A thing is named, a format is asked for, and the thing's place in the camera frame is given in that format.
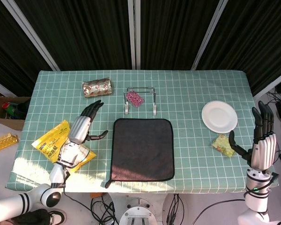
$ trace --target yellow snack bag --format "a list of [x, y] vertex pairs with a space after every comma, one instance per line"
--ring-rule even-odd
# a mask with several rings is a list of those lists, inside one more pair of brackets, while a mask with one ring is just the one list
[[229, 139], [225, 135], [219, 135], [213, 142], [212, 146], [215, 147], [222, 154], [232, 157], [235, 151], [229, 144]]
[[[70, 132], [70, 125], [68, 121], [64, 120], [56, 127], [48, 131], [46, 134], [38, 138], [32, 143], [32, 146], [41, 151], [52, 163], [55, 163], [58, 159], [61, 146], [68, 139], [67, 136]], [[89, 151], [89, 154], [81, 161], [76, 167], [72, 168], [70, 172], [77, 171], [82, 165], [93, 159], [96, 154]]]

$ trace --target black mat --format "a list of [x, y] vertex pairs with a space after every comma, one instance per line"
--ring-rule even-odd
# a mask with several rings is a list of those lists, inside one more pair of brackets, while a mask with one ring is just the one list
[[165, 181], [174, 177], [173, 128], [164, 119], [118, 119], [113, 125], [113, 181]]

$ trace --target black curtain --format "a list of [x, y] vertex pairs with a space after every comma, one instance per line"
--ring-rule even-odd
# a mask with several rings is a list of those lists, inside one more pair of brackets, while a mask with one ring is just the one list
[[131, 69], [127, 0], [16, 0], [61, 70]]
[[142, 0], [141, 68], [190, 69], [218, 0]]
[[51, 68], [0, 1], [0, 83], [31, 96], [40, 70]]
[[237, 69], [253, 95], [281, 75], [281, 0], [231, 0], [197, 70]]

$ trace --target metal frame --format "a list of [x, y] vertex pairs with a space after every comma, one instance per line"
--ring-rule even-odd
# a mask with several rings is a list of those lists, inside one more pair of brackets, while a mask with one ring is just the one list
[[267, 85], [263, 90], [261, 90], [260, 92], [258, 92], [253, 98], [255, 101], [257, 101], [261, 96], [263, 96], [264, 94], [266, 94], [267, 92], [269, 92], [271, 89], [273, 89], [274, 87], [276, 87], [279, 83], [281, 83], [281, 75], [274, 80], [273, 82], [271, 82], [269, 85]]
[[126, 94], [129, 91], [132, 91], [134, 89], [145, 89], [147, 91], [136, 91], [136, 93], [152, 93], [153, 94], [153, 115], [156, 116], [156, 92], [154, 87], [128, 87], [127, 91], [124, 91], [124, 112], [125, 115], [128, 115], [129, 111], [129, 101], [126, 97]]
[[0, 84], [0, 94], [8, 97], [17, 97], [14, 93], [12, 93], [10, 90], [8, 90], [6, 87], [4, 87], [2, 84]]
[[200, 46], [200, 48], [198, 50], [197, 56], [196, 56], [196, 58], [195, 58], [195, 60], [194, 60], [194, 62], [192, 64], [191, 70], [196, 70], [196, 68], [198, 66], [198, 63], [199, 63], [199, 61], [200, 61], [200, 59], [202, 57], [202, 54], [205, 51], [206, 46], [207, 46], [207, 44], [208, 44], [208, 42], [209, 42], [209, 40], [210, 40], [210, 38], [211, 38], [211, 36], [212, 36], [212, 34], [214, 32], [214, 29], [215, 29], [215, 27], [216, 27], [216, 25], [217, 25], [221, 15], [222, 15], [223, 11], [224, 11], [224, 9], [225, 9], [225, 7], [227, 5], [227, 2], [228, 2], [228, 0], [220, 0], [219, 1], [218, 5], [217, 5], [217, 7], [215, 9], [214, 15], [213, 15], [213, 17], [212, 17], [212, 19], [210, 21], [209, 26], [208, 26], [208, 29], [206, 31], [206, 34], [205, 34], [205, 36], [203, 38], [201, 46]]
[[131, 65], [132, 65], [132, 69], [135, 69], [134, 5], [133, 5], [133, 0], [127, 0], [127, 1], [128, 1]]
[[141, 0], [133, 1], [136, 69], [141, 69]]
[[32, 28], [31, 24], [28, 22], [26, 17], [24, 16], [23, 12], [20, 10], [18, 5], [15, 3], [14, 0], [1, 0], [4, 4], [6, 9], [10, 12], [12, 17], [16, 20], [19, 26], [22, 28], [24, 33], [42, 55], [44, 60], [48, 63], [53, 71], [60, 71], [57, 63], [54, 61], [53, 57], [50, 55], [48, 50], [46, 49], [45, 45], [38, 37], [34, 29]]

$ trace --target green wrapped snack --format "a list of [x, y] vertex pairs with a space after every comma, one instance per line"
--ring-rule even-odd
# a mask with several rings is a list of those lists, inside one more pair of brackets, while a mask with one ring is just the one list
[[226, 137], [225, 135], [219, 135], [213, 141], [212, 146], [214, 146], [219, 152], [228, 157], [232, 157], [235, 153], [235, 151], [230, 147], [228, 137]]

